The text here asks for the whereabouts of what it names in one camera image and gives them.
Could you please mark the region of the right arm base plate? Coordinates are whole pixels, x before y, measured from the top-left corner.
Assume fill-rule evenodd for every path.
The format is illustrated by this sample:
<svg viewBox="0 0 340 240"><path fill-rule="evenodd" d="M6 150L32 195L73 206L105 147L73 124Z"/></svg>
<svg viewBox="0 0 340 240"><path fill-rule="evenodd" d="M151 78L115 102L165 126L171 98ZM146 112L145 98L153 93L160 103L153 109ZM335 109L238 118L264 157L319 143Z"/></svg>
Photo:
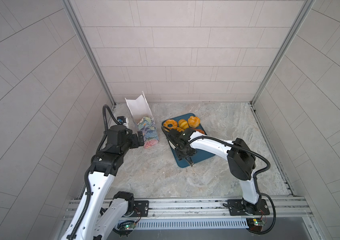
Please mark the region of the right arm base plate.
<svg viewBox="0 0 340 240"><path fill-rule="evenodd" d="M233 199L226 202L231 216L260 216L270 215L266 200L259 199L256 204L248 203L243 199Z"/></svg>

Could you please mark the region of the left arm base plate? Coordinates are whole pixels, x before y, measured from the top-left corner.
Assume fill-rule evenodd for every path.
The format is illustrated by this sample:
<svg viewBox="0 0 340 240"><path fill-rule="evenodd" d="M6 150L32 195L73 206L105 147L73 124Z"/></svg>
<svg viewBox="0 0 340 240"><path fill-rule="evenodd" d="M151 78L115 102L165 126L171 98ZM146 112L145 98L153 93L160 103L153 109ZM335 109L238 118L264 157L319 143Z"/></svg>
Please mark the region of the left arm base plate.
<svg viewBox="0 0 340 240"><path fill-rule="evenodd" d="M124 218L138 218L147 217L149 211L149 201L135 201L133 211L130 214L126 214Z"/></svg>

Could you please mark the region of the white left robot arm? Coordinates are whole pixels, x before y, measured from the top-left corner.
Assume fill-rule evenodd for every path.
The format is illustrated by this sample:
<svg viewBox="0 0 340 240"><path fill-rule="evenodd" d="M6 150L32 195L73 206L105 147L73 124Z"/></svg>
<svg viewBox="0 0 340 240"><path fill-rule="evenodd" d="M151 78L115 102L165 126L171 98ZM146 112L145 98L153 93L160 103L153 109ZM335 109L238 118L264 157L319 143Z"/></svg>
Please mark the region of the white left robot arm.
<svg viewBox="0 0 340 240"><path fill-rule="evenodd" d="M86 190L63 240L105 240L119 220L134 211L134 195L128 192L118 192L104 214L101 207L127 152L144 144L141 131L134 134L124 125L105 131L102 148L85 173Z"/></svg>

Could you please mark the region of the reddish brown fake croissant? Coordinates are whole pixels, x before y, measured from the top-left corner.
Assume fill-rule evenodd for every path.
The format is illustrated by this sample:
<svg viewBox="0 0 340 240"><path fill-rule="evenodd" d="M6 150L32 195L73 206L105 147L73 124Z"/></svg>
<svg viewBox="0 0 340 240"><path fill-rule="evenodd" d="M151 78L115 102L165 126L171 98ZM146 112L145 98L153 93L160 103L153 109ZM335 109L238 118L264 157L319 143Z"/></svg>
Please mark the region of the reddish brown fake croissant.
<svg viewBox="0 0 340 240"><path fill-rule="evenodd" d="M197 132L200 132L201 134L204 134L204 135L206 134L204 130L201 130L201 129L194 129L194 130L196 130Z"/></svg>

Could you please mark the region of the fake ring donut bread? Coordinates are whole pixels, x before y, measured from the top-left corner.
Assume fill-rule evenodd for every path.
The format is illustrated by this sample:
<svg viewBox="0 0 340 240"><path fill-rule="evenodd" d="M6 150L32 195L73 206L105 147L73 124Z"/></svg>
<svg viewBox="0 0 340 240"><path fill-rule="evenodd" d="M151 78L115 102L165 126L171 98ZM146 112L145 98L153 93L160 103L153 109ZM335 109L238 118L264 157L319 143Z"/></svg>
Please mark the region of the fake ring donut bread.
<svg viewBox="0 0 340 240"><path fill-rule="evenodd" d="M169 119L163 123L163 126L168 129L176 129L178 127L178 123L173 119Z"/></svg>

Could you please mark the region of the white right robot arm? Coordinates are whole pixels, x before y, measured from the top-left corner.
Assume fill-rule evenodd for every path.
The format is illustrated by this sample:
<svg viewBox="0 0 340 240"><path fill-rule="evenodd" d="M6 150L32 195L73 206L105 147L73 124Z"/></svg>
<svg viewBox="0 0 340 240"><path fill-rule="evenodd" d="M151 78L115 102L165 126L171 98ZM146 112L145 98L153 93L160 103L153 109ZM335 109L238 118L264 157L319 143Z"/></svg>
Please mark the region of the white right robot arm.
<svg viewBox="0 0 340 240"><path fill-rule="evenodd" d="M190 166L194 165L191 157L198 150L209 152L226 160L231 174L240 181L242 189L241 209L249 215L254 215L260 211L261 196L254 171L255 156L243 140L223 141L192 129L181 132L167 127L162 127L162 129L178 159L186 160Z"/></svg>

